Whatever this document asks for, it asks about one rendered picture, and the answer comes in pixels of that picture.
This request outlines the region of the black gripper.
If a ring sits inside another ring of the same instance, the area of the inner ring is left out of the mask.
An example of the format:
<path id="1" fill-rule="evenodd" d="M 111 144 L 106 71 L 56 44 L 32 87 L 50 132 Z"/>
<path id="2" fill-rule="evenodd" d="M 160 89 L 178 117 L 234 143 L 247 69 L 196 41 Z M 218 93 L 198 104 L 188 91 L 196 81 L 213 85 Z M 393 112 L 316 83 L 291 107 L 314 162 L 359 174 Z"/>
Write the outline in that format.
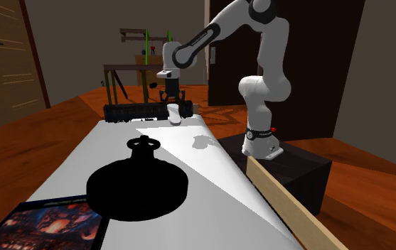
<path id="1" fill-rule="evenodd" d="M 159 91 L 160 102 L 166 103 L 167 98 L 169 97 L 178 97 L 179 102 L 185 102 L 186 100 L 186 91 L 179 89 L 179 79 L 178 78 L 166 78 L 165 79 L 165 91 Z"/>

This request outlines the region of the white remote control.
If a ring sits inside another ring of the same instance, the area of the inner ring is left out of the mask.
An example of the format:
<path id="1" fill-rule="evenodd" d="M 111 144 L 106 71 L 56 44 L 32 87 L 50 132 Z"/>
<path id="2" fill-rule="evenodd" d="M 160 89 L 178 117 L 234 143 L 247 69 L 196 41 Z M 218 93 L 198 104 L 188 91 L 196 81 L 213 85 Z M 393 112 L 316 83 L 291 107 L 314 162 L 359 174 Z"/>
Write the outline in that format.
<path id="1" fill-rule="evenodd" d="M 168 104 L 168 119 L 173 126 L 178 126 L 181 124 L 181 115 L 179 112 L 179 105 L 178 104 Z"/>

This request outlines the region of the black keyboard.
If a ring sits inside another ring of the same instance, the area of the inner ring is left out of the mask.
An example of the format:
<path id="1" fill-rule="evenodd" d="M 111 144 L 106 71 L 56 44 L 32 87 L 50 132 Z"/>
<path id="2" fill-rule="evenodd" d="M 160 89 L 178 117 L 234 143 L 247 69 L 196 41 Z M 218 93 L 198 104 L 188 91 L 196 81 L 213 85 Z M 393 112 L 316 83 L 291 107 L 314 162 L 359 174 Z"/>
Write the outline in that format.
<path id="1" fill-rule="evenodd" d="M 132 119 L 167 120 L 167 103 L 153 102 L 140 104 L 106 104 L 104 105 L 106 122 L 128 122 Z"/>

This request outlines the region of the brown workbench with green legs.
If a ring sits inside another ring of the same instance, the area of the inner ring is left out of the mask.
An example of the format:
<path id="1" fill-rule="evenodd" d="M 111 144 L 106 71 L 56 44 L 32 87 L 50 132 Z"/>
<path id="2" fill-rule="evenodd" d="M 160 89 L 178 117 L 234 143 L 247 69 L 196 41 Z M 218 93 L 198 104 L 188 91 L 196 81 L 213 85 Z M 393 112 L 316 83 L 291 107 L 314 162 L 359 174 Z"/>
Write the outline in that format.
<path id="1" fill-rule="evenodd" d="M 113 94 L 114 94 L 114 103 L 115 104 L 118 104 L 118 99 L 117 99 L 117 91 L 116 91 L 116 83 L 115 83 L 115 81 L 117 80 L 117 77 L 114 74 L 116 71 L 120 71 L 120 70 L 140 71 L 141 78 L 142 78 L 144 103 L 148 103 L 149 91 L 148 91 L 148 85 L 147 85 L 147 81 L 146 81 L 146 71 L 147 70 L 161 70 L 162 68 L 163 68 L 162 65 L 103 65 L 108 104 L 112 104 L 112 95 L 111 95 L 111 89 L 109 86 L 109 76 L 108 76 L 109 73 L 112 76 L 112 90 L 113 90 Z"/>

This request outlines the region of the black round kettle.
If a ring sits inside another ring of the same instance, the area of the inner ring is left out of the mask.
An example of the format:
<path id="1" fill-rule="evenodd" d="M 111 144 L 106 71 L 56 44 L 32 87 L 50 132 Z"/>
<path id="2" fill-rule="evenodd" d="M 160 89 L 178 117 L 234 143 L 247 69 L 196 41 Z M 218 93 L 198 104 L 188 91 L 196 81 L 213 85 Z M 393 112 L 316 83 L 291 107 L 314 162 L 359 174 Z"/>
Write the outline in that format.
<path id="1" fill-rule="evenodd" d="M 188 176 L 177 165 L 154 157 L 159 141 L 142 135 L 127 141 L 129 158 L 96 170 L 87 180 L 87 203 L 103 217 L 122 222 L 156 219 L 179 208 Z"/>

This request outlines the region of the white table with wooden edge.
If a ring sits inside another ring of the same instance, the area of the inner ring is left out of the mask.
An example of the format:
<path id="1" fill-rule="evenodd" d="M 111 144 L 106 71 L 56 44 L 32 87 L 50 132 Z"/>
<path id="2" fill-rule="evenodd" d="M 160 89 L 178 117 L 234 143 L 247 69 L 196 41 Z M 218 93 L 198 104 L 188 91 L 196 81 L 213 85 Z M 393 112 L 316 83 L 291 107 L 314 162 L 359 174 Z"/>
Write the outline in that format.
<path id="1" fill-rule="evenodd" d="M 199 115 L 178 126 L 98 122 L 32 199 L 85 194 L 89 176 L 129 157 L 127 141 L 141 135 L 160 142 L 157 158 L 185 171 L 187 198 L 158 219 L 111 221 L 101 250 L 348 250 L 254 159 L 248 179 Z"/>

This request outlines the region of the dark wooden wardrobe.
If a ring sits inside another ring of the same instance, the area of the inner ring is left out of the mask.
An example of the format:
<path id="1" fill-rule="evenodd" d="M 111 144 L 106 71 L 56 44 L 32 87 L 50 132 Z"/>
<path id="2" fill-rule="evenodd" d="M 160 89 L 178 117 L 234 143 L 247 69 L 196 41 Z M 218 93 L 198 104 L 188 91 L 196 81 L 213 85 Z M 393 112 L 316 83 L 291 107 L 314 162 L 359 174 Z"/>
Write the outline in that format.
<path id="1" fill-rule="evenodd" d="M 291 94 L 267 102 L 281 141 L 330 138 L 336 125 L 365 0 L 276 0 L 289 22 L 284 74 Z M 210 106 L 243 104 L 239 81 L 257 74 L 260 34 L 239 27 L 210 44 Z"/>

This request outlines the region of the dark robot stand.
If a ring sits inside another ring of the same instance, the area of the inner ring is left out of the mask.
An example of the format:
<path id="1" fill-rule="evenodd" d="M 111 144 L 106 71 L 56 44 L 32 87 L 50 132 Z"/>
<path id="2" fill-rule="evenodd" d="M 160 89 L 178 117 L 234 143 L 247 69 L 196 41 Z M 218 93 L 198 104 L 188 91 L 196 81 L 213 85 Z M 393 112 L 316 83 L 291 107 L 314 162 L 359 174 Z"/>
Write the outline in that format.
<path id="1" fill-rule="evenodd" d="M 258 162 L 305 208 L 316 216 L 321 211 L 332 161 L 281 142 L 284 152 Z"/>

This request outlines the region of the book with red blue cover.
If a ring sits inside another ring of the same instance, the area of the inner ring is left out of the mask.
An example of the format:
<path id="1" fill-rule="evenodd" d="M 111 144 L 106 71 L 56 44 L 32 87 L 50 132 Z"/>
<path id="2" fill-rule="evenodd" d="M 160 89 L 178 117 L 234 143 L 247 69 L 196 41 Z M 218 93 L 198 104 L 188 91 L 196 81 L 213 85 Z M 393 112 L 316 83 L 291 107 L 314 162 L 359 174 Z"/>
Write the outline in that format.
<path id="1" fill-rule="evenodd" d="M 22 202 L 0 223 L 0 250 L 100 250 L 108 224 L 86 195 Z"/>

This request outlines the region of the brown wall shelf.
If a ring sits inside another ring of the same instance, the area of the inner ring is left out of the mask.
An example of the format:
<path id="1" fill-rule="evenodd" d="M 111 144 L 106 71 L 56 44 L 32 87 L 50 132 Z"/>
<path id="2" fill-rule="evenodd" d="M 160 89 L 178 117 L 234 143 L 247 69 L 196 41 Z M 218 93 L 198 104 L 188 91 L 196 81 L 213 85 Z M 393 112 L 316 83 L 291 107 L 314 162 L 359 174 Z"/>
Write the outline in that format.
<path id="1" fill-rule="evenodd" d="M 139 40 L 139 41 L 160 41 L 167 43 L 171 41 L 169 36 L 157 37 L 150 36 L 147 29 L 136 29 L 136 28 L 120 28 L 121 42 L 125 43 L 128 40 Z"/>

